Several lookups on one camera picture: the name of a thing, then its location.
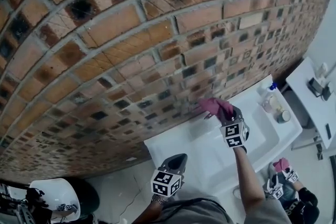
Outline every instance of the pink cloth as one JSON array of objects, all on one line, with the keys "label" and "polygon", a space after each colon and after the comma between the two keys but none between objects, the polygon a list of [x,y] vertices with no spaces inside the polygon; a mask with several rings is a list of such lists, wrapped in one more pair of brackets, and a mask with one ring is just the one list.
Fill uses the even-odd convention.
[{"label": "pink cloth", "polygon": [[224,109],[228,114],[233,114],[233,106],[229,102],[219,98],[199,99],[198,103],[202,109],[210,112],[207,118],[215,115],[219,120],[221,120],[219,117],[219,108]]},{"label": "pink cloth", "polygon": [[275,171],[279,173],[289,167],[289,161],[286,158],[281,158],[279,161],[273,163],[273,166]]}]

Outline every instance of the sink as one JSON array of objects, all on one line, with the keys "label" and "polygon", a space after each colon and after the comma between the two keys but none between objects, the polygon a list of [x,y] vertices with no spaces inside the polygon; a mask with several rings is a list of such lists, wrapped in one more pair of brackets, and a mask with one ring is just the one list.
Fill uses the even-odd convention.
[{"label": "sink", "polygon": [[[261,170],[281,153],[301,132],[302,128],[279,90],[279,102],[291,113],[291,120],[279,124],[272,114],[260,106],[258,87],[270,85],[271,76],[238,94],[229,101],[240,108],[250,128],[246,141],[248,158],[255,171]],[[209,195],[218,195],[238,185],[234,152],[228,148],[219,130],[216,117],[205,120],[207,113],[193,118],[158,136],[145,141],[152,159],[159,167],[168,157],[186,153],[188,162],[184,173],[186,186]]]}]

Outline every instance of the soap bottle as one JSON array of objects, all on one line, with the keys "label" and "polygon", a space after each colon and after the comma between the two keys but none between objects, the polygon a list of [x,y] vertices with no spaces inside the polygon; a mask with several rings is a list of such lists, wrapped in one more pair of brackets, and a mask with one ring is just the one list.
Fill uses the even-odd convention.
[{"label": "soap bottle", "polygon": [[277,84],[273,82],[272,85],[264,91],[261,97],[261,105],[267,113],[272,111],[271,99],[273,98],[276,88]]}]

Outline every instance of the gray shirt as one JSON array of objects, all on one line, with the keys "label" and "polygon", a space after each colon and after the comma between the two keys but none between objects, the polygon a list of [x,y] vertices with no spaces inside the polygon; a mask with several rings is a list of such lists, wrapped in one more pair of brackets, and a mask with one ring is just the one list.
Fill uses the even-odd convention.
[{"label": "gray shirt", "polygon": [[[163,210],[158,220],[164,220],[178,206]],[[183,207],[165,224],[234,224],[228,214],[211,201],[200,201]],[[250,212],[244,224],[291,224],[286,212],[277,200],[265,200],[253,212]]]}]

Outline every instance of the brick wall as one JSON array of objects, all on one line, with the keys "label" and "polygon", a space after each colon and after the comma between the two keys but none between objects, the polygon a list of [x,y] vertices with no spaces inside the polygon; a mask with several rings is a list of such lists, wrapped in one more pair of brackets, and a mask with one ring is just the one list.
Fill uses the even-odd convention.
[{"label": "brick wall", "polygon": [[328,2],[0,0],[1,178],[148,159],[143,140],[199,113],[198,98],[298,60]]}]

